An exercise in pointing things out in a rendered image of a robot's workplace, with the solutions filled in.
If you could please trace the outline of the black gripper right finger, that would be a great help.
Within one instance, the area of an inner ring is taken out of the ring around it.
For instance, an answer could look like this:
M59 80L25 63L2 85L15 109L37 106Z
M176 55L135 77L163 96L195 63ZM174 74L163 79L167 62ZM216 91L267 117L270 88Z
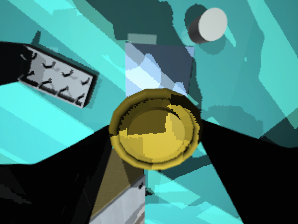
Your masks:
M298 205L298 147L202 121L200 143L243 224L284 224Z

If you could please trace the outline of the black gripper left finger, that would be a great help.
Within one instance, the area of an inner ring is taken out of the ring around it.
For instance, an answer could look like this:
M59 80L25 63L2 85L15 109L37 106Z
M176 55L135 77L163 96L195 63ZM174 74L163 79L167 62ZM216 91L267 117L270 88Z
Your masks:
M0 164L0 204L37 224L89 224L112 145L109 125L38 163Z

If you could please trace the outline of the grey cylinder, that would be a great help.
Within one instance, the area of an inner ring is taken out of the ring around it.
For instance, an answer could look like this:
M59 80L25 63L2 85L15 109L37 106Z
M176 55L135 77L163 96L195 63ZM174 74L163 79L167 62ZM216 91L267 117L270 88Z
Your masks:
M223 36L228 19L223 10L209 8L199 15L189 26L189 38L194 43L208 43Z

